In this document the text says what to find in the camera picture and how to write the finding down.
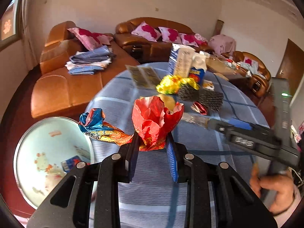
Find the window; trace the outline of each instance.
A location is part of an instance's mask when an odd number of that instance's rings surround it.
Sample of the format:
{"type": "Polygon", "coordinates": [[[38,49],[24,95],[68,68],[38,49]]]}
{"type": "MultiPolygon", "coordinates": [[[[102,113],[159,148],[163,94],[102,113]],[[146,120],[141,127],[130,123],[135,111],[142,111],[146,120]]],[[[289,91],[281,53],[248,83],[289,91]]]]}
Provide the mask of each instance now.
{"type": "Polygon", "coordinates": [[[21,3],[12,0],[0,19],[0,50],[21,39],[21,3]]]}

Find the red crumpled paper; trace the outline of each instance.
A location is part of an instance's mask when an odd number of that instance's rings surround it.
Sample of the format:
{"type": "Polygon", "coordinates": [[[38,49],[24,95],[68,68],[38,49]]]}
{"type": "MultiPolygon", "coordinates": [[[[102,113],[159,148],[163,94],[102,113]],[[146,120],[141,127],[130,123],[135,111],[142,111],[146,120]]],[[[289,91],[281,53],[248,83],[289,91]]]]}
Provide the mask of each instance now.
{"type": "Polygon", "coordinates": [[[139,150],[163,149],[167,134],[178,124],[183,112],[184,105],[177,102],[171,113],[158,96],[135,100],[132,120],[135,131],[144,142],[139,150]]]}

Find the round table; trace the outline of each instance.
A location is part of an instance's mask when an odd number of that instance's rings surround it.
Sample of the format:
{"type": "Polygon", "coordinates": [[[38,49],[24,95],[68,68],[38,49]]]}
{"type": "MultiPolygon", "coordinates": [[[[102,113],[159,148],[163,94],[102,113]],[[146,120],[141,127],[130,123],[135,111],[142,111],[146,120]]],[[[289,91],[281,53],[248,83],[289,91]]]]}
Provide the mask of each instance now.
{"type": "MultiPolygon", "coordinates": [[[[167,74],[168,63],[148,63],[160,78],[167,74]]],[[[211,72],[205,79],[213,82],[215,91],[224,93],[221,110],[210,112],[212,118],[229,120],[238,118],[267,126],[267,122],[254,103],[238,88],[211,72]]],[[[157,91],[137,89],[128,71],[113,78],[89,103],[86,112],[91,108],[102,108],[105,121],[122,129],[127,134],[134,133],[132,109],[134,101],[140,96],[157,95],[157,91]]],[[[191,102],[174,99],[185,105],[185,112],[195,113],[191,102]]],[[[180,121],[172,132],[174,141],[184,144],[189,153],[203,161],[218,164],[229,163],[248,183],[254,162],[254,156],[225,143],[222,134],[206,130],[196,124],[180,121]]],[[[96,162],[118,151],[116,144],[92,140],[96,162]]],[[[119,184],[120,221],[122,227],[184,227],[187,184],[173,182],[170,175],[165,150],[139,152],[135,176],[129,184],[119,184]]],[[[213,196],[210,205],[214,207],[213,196]]],[[[94,203],[91,205],[90,220],[94,220],[94,203]]],[[[212,208],[212,226],[215,227],[215,216],[212,208]]]]}

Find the door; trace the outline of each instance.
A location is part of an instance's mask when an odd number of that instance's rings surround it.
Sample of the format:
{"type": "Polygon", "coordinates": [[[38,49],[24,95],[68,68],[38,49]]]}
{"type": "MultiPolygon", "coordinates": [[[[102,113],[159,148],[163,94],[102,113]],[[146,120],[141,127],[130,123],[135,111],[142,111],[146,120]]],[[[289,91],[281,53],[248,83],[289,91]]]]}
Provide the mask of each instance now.
{"type": "Polygon", "coordinates": [[[293,96],[304,74],[304,51],[288,39],[285,54],[276,77],[289,81],[290,94],[293,96]]]}

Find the pink cushion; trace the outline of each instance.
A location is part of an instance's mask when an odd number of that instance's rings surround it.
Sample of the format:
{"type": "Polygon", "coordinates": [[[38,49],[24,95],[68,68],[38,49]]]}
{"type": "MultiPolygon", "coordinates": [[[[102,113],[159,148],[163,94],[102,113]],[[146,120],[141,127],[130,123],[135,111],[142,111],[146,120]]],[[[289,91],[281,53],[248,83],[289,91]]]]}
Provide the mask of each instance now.
{"type": "Polygon", "coordinates": [[[200,34],[196,33],[194,34],[195,42],[198,45],[208,45],[208,40],[204,37],[202,37],[200,34]]]}
{"type": "Polygon", "coordinates": [[[197,43],[195,42],[194,35],[180,33],[179,36],[181,38],[181,42],[183,43],[183,45],[193,45],[195,47],[198,47],[197,43]]]}
{"type": "Polygon", "coordinates": [[[167,27],[158,27],[161,31],[163,42],[181,44],[181,38],[179,37],[178,31],[167,27]]]}
{"type": "Polygon", "coordinates": [[[68,29],[71,33],[74,33],[75,36],[80,40],[88,50],[95,50],[96,48],[101,47],[102,45],[110,45],[110,41],[113,40],[112,37],[96,32],[90,32],[86,29],[74,27],[68,29]]]}
{"type": "Polygon", "coordinates": [[[142,22],[135,30],[131,32],[133,35],[141,36],[148,41],[157,42],[160,38],[161,33],[155,30],[152,26],[148,25],[146,22],[142,22]]]}

